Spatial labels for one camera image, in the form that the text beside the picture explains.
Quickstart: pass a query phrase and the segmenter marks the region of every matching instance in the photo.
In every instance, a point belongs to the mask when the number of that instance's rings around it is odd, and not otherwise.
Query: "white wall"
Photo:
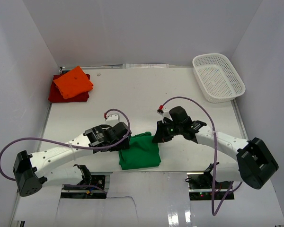
[[[248,136],[280,166],[272,182],[284,215],[284,0],[261,3],[231,61],[246,85],[238,104]]]
[[[51,78],[57,72],[22,0],[0,0],[0,150],[17,138],[40,135]],[[34,147],[22,142],[8,149],[4,171],[13,176],[16,154]],[[0,227],[9,225],[16,189],[15,182],[0,175]]]
[[[23,0],[59,66],[231,57],[262,0]]]

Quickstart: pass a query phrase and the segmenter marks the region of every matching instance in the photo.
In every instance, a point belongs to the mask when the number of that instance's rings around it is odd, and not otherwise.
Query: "red cloth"
[[[54,79],[58,79],[59,77],[63,76],[63,74],[61,75],[54,75],[53,76],[53,80]],[[49,97],[48,97],[48,101],[50,101],[51,103],[72,103],[72,102],[86,102],[89,98],[89,92],[83,92],[73,98],[68,98],[68,99],[64,99],[63,96],[61,95],[59,89],[56,87],[54,81],[52,81],[52,85],[51,85],[51,91],[49,93]]]

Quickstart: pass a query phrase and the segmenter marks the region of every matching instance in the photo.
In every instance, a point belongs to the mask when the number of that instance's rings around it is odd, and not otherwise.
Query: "white plastic basket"
[[[229,59],[223,54],[210,53],[193,59],[194,75],[211,103],[233,100],[245,92],[245,85]]]

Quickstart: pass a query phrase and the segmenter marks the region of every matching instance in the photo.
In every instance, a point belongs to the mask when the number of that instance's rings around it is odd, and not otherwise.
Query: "green cloth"
[[[159,147],[157,143],[152,143],[152,138],[149,131],[131,137],[130,148],[119,151],[119,164],[123,170],[159,166]]]

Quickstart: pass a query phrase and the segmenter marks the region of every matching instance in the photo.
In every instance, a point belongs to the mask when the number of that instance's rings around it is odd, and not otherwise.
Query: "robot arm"
[[[182,135],[186,140],[214,147],[213,130],[206,123],[192,121],[181,107],[170,111],[158,110],[164,118],[157,122],[154,143],[171,141],[176,135]],[[129,148],[130,134],[117,146],[102,150],[86,150],[74,148],[104,147],[115,144],[127,133],[127,126],[119,122],[117,114],[106,119],[105,125],[99,125],[85,131],[70,140],[69,147],[57,146],[38,153],[18,153],[13,172],[18,185],[20,196],[29,196],[39,191],[43,184],[79,184],[90,182],[90,172],[85,166],[57,170],[58,166],[68,163],[75,158],[90,155],[98,151],[117,151]],[[244,181],[255,189],[260,189],[278,170],[279,166],[269,152],[265,143],[258,138],[253,140],[238,139],[222,132],[216,132],[218,150],[232,157],[237,163],[219,164],[216,169],[216,181]],[[211,177],[213,165],[210,165],[204,175]]]
[[[80,149],[81,147],[104,147],[117,143],[127,133],[128,127],[119,122],[119,115],[113,114],[107,117],[106,124],[86,130],[81,135],[67,142],[69,147],[57,146],[30,155],[27,151],[17,154],[13,172],[17,182],[20,196],[29,196],[42,188],[42,185],[50,184],[89,184],[90,172],[85,166],[57,170],[56,168],[76,158],[94,154],[98,151],[118,151],[129,149],[130,134],[117,146],[109,149]]]
[[[167,142],[175,135],[182,135],[186,140],[214,148],[212,128],[204,122],[192,121],[181,106],[169,111],[172,120],[168,118],[167,109],[159,109],[158,113],[164,118],[157,122],[154,143]],[[244,181],[250,187],[260,189],[278,170],[277,162],[261,139],[238,139],[222,132],[216,132],[216,135],[218,150],[237,162],[217,165],[218,182]],[[204,173],[213,174],[212,169],[210,165]]]

